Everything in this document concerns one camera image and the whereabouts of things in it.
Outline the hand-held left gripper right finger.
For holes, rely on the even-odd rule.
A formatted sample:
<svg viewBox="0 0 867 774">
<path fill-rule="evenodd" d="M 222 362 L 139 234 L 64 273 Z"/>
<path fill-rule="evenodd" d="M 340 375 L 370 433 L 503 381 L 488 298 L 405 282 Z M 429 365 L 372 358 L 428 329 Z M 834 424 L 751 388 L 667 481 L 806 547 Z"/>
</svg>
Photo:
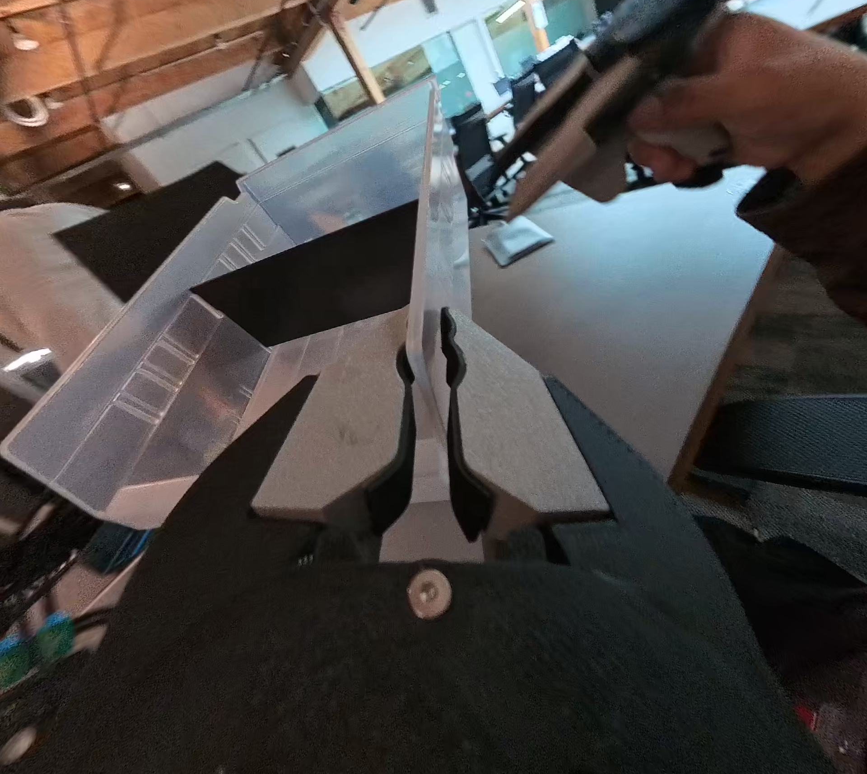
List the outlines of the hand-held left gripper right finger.
<svg viewBox="0 0 867 774">
<path fill-rule="evenodd" d="M 542 374 L 443 308 L 450 501 L 470 542 L 608 518 L 611 508 Z"/>
</svg>

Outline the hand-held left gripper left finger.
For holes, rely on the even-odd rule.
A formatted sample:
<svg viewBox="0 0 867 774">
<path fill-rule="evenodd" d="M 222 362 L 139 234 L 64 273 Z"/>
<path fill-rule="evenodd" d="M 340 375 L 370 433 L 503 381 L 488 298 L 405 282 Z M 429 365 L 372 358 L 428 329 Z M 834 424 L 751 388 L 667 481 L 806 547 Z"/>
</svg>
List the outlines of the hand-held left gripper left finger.
<svg viewBox="0 0 867 774">
<path fill-rule="evenodd" d="M 406 329 L 388 314 L 313 380 L 252 512 L 377 536 L 401 515 L 416 436 Z"/>
</svg>

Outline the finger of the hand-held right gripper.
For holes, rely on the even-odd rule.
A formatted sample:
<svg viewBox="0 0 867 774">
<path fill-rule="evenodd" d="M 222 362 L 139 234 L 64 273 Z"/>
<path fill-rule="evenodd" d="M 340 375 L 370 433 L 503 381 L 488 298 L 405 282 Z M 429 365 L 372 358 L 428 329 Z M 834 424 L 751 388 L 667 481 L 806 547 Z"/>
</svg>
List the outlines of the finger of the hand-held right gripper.
<svg viewBox="0 0 867 774">
<path fill-rule="evenodd" d="M 515 186 L 508 220 L 526 214 L 556 183 L 576 186 L 601 203 L 619 195 L 632 138 L 629 117 L 655 83 L 655 64 L 642 58 L 622 58 L 603 73 L 588 58 L 570 64 L 508 145 L 535 159 Z"/>
<path fill-rule="evenodd" d="M 498 172 L 506 173 L 526 153 L 542 161 L 543 151 L 565 131 L 566 147 L 554 153 L 554 159 L 563 166 L 557 179 L 576 179 L 579 169 L 597 150 L 600 79 L 601 65 L 595 54 L 579 53 L 535 101 L 505 148 L 494 155 Z"/>
</svg>

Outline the clear plastic storage bin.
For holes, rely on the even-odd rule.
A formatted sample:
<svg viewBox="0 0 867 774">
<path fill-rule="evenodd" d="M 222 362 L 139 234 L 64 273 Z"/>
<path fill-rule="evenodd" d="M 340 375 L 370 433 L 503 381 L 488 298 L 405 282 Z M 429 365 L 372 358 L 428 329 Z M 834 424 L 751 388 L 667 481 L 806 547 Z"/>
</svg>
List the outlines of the clear plastic storage bin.
<svg viewBox="0 0 867 774">
<path fill-rule="evenodd" d="M 404 89 L 242 177 L 2 442 L 91 516 L 138 530 L 308 375 L 393 312 L 420 440 L 448 418 L 439 311 L 471 314 L 466 197 L 439 87 Z"/>
</svg>

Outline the person's right forearm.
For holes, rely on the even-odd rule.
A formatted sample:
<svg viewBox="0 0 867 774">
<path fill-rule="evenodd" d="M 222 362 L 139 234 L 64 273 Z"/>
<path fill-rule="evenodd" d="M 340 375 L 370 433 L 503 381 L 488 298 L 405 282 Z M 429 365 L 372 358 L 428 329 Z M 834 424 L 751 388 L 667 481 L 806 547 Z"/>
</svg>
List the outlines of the person's right forearm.
<svg viewBox="0 0 867 774">
<path fill-rule="evenodd" d="M 765 173 L 737 216 L 812 266 L 829 298 L 866 324 L 866 157 L 817 183 L 786 170 Z"/>
</svg>

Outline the person's right hand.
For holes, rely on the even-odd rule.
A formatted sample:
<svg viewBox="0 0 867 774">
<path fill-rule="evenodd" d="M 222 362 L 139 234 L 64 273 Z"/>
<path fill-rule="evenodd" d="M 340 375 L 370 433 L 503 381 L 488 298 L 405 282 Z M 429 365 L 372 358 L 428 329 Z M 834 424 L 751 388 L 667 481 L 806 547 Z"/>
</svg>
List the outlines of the person's right hand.
<svg viewBox="0 0 867 774">
<path fill-rule="evenodd" d="M 729 14 L 697 47 L 688 73 L 629 119 L 629 154 L 659 182 L 686 182 L 698 163 L 649 137 L 706 126 L 727 132 L 732 163 L 786 169 L 805 184 L 865 153 L 863 53 L 756 14 Z"/>
</svg>

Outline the black office chair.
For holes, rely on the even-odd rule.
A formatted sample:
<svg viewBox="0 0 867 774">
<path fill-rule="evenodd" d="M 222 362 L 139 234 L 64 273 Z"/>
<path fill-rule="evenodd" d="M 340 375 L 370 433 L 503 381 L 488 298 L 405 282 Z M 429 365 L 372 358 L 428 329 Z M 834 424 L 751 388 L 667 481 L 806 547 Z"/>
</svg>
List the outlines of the black office chair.
<svg viewBox="0 0 867 774">
<path fill-rule="evenodd" d="M 515 128 L 526 118 L 537 99 L 536 85 L 536 74 L 532 70 L 525 75 L 510 79 L 511 99 L 507 104 L 507 111 Z"/>
<path fill-rule="evenodd" d="M 498 172 L 487 121 L 481 105 L 448 120 L 461 185 L 466 197 L 468 226 L 478 228 L 503 219 L 508 202 L 507 178 Z"/>
</svg>

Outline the black mesh chair seat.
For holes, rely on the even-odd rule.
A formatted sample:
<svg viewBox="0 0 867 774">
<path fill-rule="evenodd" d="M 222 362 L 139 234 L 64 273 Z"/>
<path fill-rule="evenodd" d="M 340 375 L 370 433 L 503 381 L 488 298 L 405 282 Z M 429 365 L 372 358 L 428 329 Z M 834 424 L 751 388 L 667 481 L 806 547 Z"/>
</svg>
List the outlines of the black mesh chair seat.
<svg viewBox="0 0 867 774">
<path fill-rule="evenodd" d="M 695 472 L 866 495 L 866 396 L 742 400 L 714 415 Z"/>
</svg>

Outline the black monitor on wooden board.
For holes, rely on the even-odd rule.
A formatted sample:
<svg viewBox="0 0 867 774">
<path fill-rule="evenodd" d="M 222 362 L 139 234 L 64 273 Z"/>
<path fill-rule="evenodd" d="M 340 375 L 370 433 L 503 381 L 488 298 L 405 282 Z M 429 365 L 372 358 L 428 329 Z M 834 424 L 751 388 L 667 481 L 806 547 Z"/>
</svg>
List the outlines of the black monitor on wooden board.
<svg viewBox="0 0 867 774">
<path fill-rule="evenodd" d="M 221 199 L 238 198 L 240 178 L 228 165 L 213 162 L 54 237 L 127 303 Z"/>
</svg>

